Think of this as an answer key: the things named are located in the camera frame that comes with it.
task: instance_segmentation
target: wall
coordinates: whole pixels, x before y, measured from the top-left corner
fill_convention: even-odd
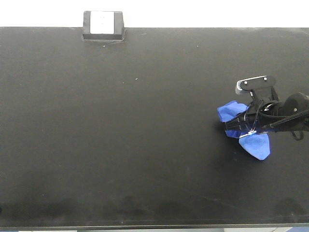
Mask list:
[[[123,11],[126,27],[309,27],[309,1],[2,1],[0,27],[82,27],[83,11]]]

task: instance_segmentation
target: blue fabric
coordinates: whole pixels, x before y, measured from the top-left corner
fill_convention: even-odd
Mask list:
[[[221,122],[228,122],[234,119],[239,113],[244,112],[247,106],[237,101],[231,101],[224,106],[218,108],[218,115]]]
[[[239,139],[239,144],[259,160],[265,160],[270,154],[268,134],[252,134]]]
[[[289,229],[287,232],[308,232],[309,227],[293,227]]]
[[[244,112],[247,106],[237,101],[231,101],[224,106],[218,108],[218,115],[221,122],[228,122],[234,119],[239,113]],[[226,135],[231,138],[238,139],[241,135],[246,133],[227,130]],[[270,154],[269,137],[267,134],[252,134],[240,138],[239,144],[252,156],[259,160],[265,160]]]

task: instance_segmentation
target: black cable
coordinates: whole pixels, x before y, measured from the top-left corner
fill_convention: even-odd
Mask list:
[[[254,123],[253,123],[253,126],[252,126],[252,130],[254,131],[255,130],[255,126],[256,126],[256,123],[257,123],[257,118],[258,118],[258,112],[260,111],[261,109],[261,106],[264,102],[261,101],[261,104],[259,105],[259,108],[257,108],[257,111],[256,111],[256,115],[255,115],[255,119],[254,119]]]
[[[291,134],[292,134],[292,137],[293,137],[296,141],[302,140],[302,139],[304,138],[304,132],[303,132],[303,131],[300,131],[300,132],[299,132],[299,137],[296,136],[295,131],[291,131]]]
[[[250,104],[247,106],[247,109],[246,109],[244,118],[246,118],[247,112],[248,112],[248,110],[249,110],[249,108],[250,108],[251,106],[252,106],[252,102],[250,102]]]
[[[274,123],[270,123],[270,124],[268,124],[268,125],[265,125],[265,126],[263,126],[262,128],[263,128],[263,129],[274,128],[274,127],[276,127],[276,126],[278,126],[278,125],[281,125],[281,124],[283,124],[283,123],[286,123],[286,122],[288,122],[288,121],[291,121],[291,120],[294,120],[294,119],[297,119],[297,118],[303,117],[303,116],[309,116],[309,110],[304,110],[304,111],[299,112],[299,113],[297,113],[297,114],[295,114],[295,115],[287,116],[287,117],[284,118],[284,119],[281,119],[281,120],[279,120],[279,121],[277,121],[277,122],[274,122]]]

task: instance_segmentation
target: black table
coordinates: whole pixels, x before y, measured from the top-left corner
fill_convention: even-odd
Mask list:
[[[309,29],[1,28],[0,229],[309,225],[309,147],[259,161],[217,107],[239,79],[309,93]]]

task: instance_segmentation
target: white sticker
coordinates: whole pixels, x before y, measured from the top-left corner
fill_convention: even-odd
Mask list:
[[[90,14],[91,34],[114,34],[114,12],[92,11]]]

